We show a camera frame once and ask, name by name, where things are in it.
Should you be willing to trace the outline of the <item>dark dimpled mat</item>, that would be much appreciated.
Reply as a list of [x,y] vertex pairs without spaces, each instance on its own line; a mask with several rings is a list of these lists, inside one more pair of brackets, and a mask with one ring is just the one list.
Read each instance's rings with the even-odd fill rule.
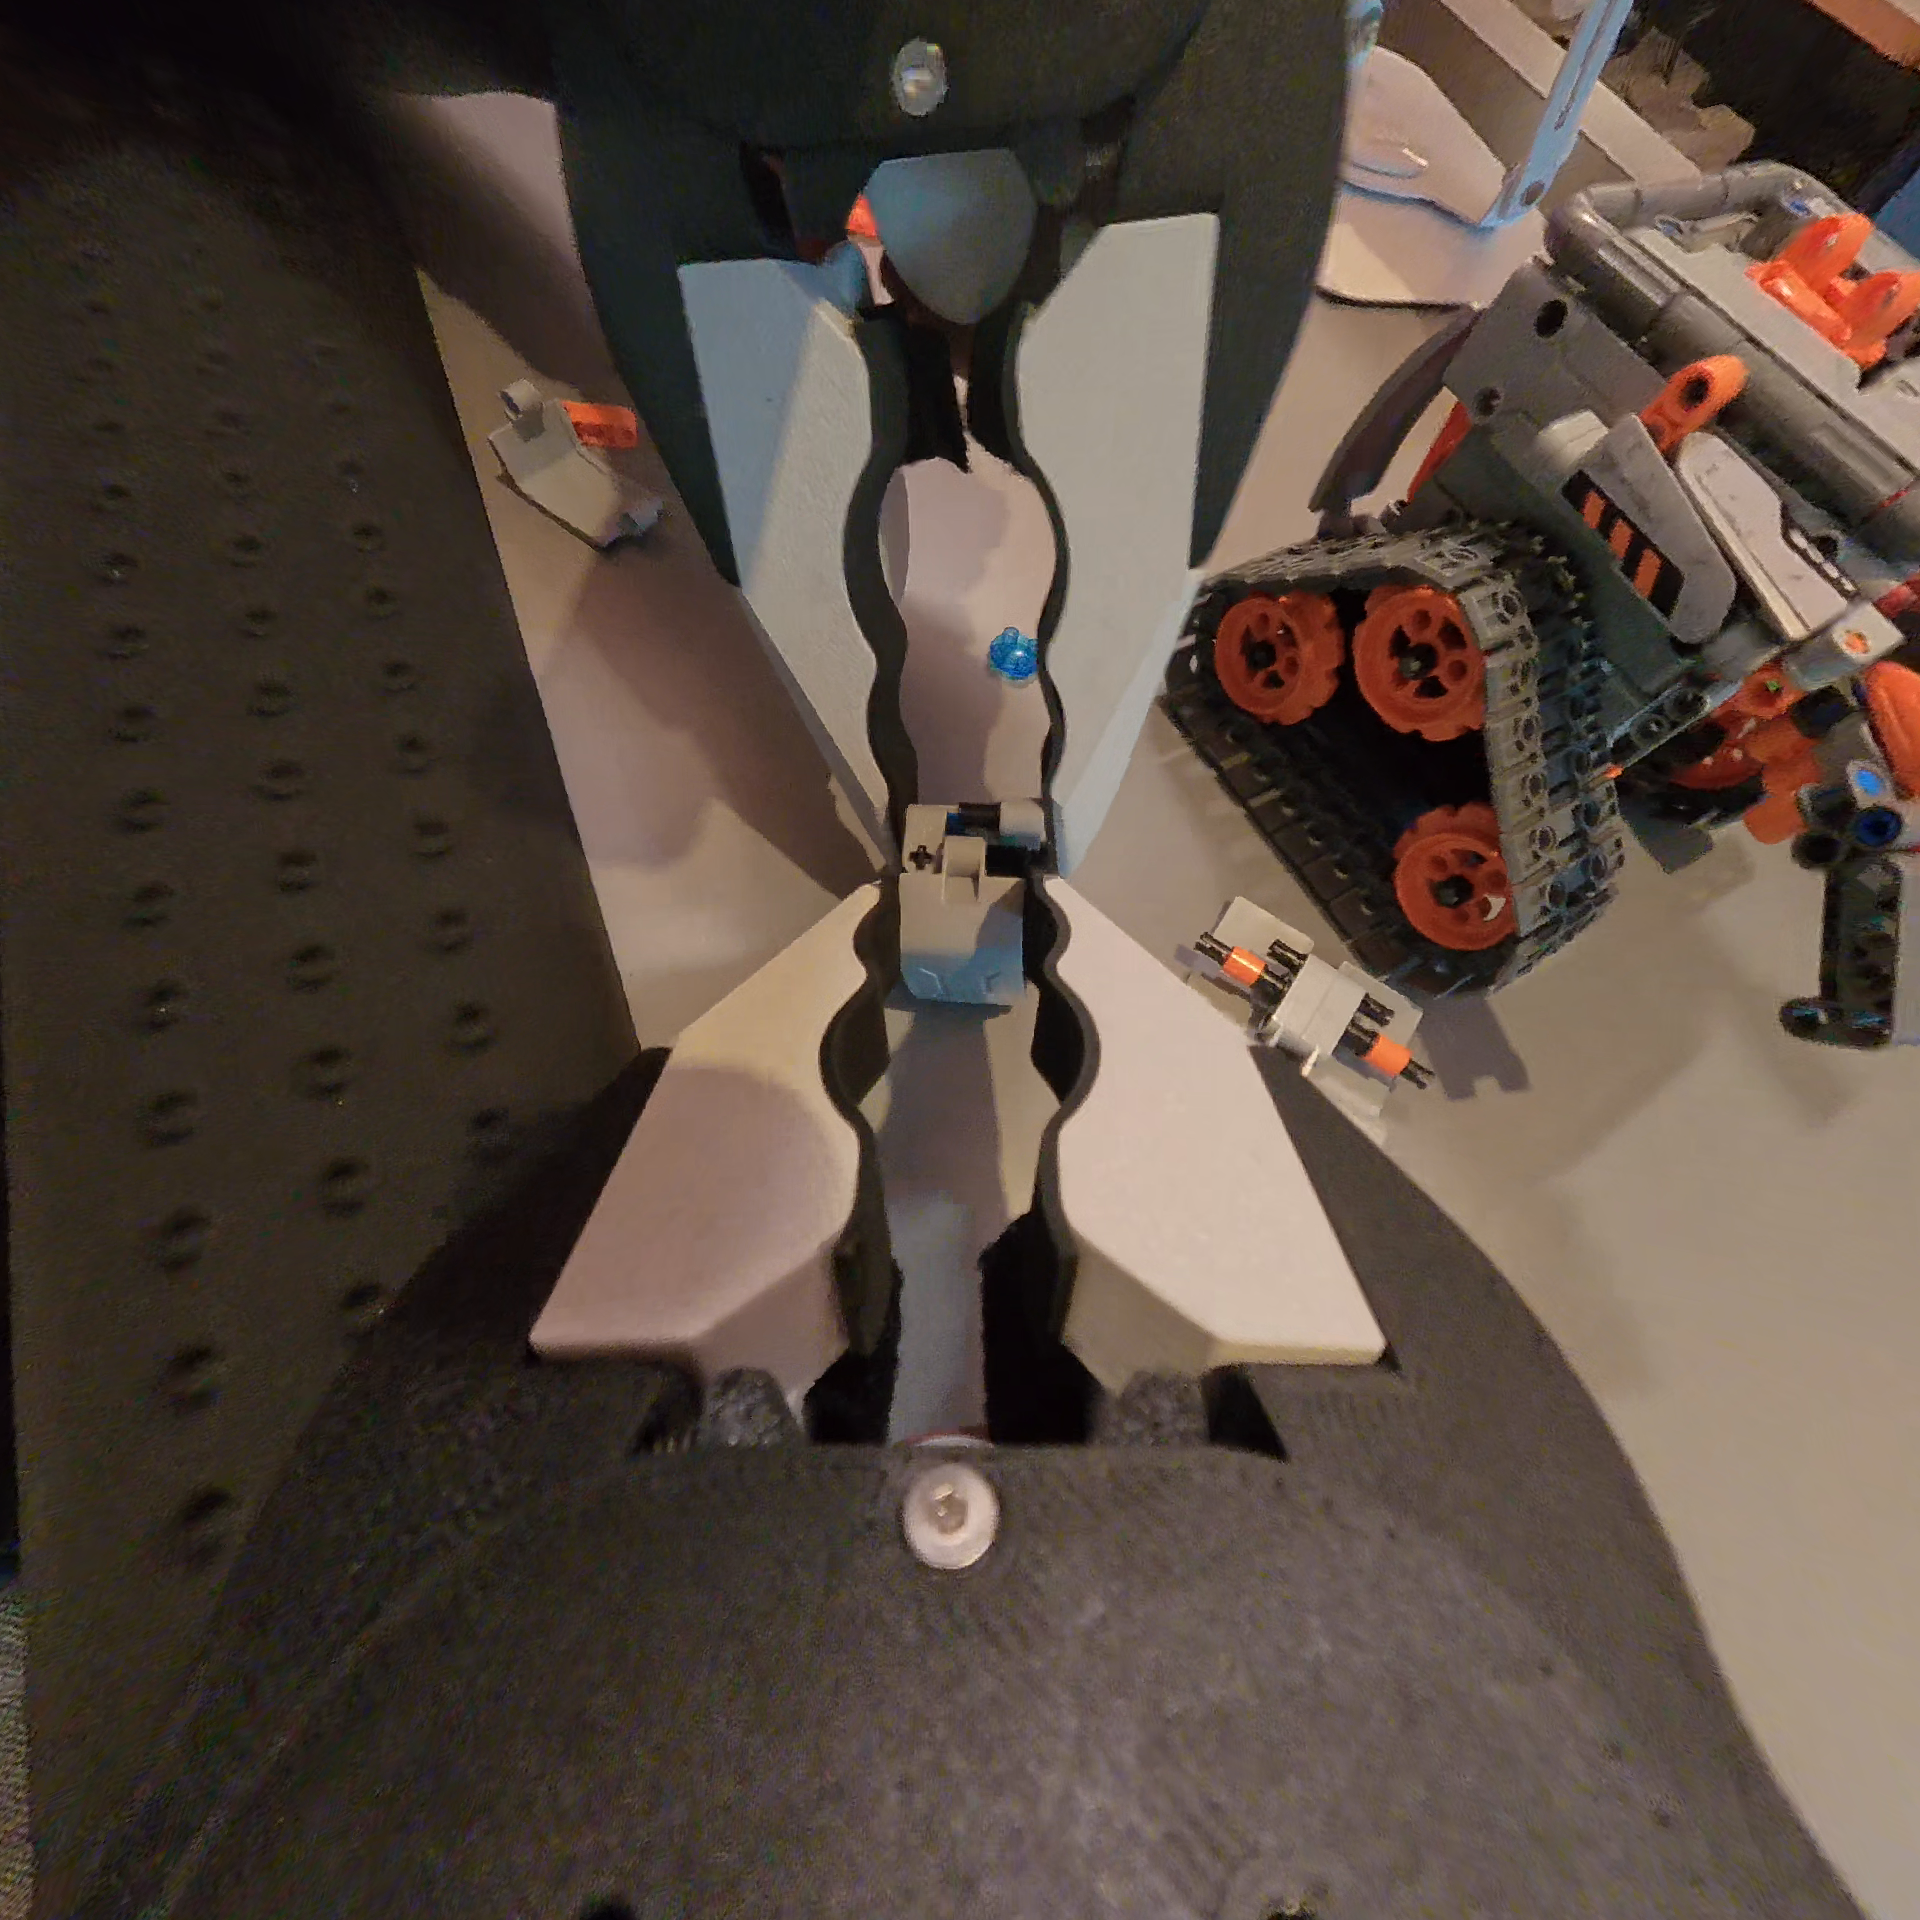
[[416,274],[331,163],[6,210],[6,990],[47,1742],[135,1745],[329,1379],[634,1029]]

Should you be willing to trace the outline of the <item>grey block assembly orange pins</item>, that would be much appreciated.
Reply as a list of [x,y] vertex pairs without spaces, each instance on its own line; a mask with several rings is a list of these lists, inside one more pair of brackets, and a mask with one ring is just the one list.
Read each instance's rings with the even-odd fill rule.
[[1361,1119],[1379,1119],[1391,1090],[1434,1083],[1416,1047],[1425,1019],[1416,999],[1354,959],[1328,959],[1312,934],[1245,897],[1229,900],[1176,959],[1254,1047],[1288,1055]]

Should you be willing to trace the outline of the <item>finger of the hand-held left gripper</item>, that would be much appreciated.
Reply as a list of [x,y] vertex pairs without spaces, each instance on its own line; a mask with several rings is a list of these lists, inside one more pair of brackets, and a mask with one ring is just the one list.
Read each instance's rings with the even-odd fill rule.
[[843,817],[896,857],[869,701],[878,663],[848,595],[847,533],[873,452],[869,365],[832,274],[738,259],[679,270],[737,582]]
[[1090,853],[1185,630],[1216,214],[1095,230],[1026,321],[1018,439],[1059,522],[1042,620],[1063,873]]

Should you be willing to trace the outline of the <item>grey orange tracked toy robot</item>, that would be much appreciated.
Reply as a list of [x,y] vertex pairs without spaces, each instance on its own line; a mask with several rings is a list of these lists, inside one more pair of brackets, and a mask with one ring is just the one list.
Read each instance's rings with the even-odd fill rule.
[[1598,185],[1205,582],[1168,717],[1365,973],[1501,991],[1741,826],[1822,879],[1783,1031],[1915,1042],[1915,307],[1786,163]]

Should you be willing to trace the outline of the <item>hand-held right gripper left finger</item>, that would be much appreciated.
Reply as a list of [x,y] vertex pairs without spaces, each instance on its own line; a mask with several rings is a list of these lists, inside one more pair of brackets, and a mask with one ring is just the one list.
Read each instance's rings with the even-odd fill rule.
[[896,898],[869,882],[686,1026],[534,1329],[808,1394],[896,1301],[864,1102],[890,1065]]

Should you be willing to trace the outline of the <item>small grey panel orange pin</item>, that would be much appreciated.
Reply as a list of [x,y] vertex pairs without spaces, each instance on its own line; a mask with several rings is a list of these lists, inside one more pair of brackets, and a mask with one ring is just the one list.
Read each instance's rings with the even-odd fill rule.
[[611,461],[637,451],[641,421],[618,403],[567,399],[520,380],[502,390],[488,436],[503,479],[598,553],[641,541],[665,515],[662,494]]

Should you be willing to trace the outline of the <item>long grey panel blue pins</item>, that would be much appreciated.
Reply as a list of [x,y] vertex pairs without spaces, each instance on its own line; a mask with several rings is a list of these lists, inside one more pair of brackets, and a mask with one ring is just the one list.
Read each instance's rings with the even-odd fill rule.
[[991,847],[952,838],[899,879],[903,987],[922,1001],[1014,1007],[1025,995],[1025,878],[987,871]]

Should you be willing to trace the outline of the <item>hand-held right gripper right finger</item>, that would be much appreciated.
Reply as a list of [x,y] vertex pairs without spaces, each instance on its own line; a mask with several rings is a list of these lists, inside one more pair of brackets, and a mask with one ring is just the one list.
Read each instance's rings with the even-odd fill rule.
[[1063,1341],[1104,1387],[1230,1362],[1358,1364],[1386,1332],[1241,1026],[1066,879],[1055,973],[1090,1022],[1055,1172],[1073,1247]]

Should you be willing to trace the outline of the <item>grey toy connector piece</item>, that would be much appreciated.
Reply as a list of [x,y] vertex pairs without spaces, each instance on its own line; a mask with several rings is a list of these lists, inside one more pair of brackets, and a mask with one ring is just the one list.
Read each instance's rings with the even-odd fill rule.
[[903,873],[1023,879],[1049,860],[1040,801],[915,805],[903,818]]

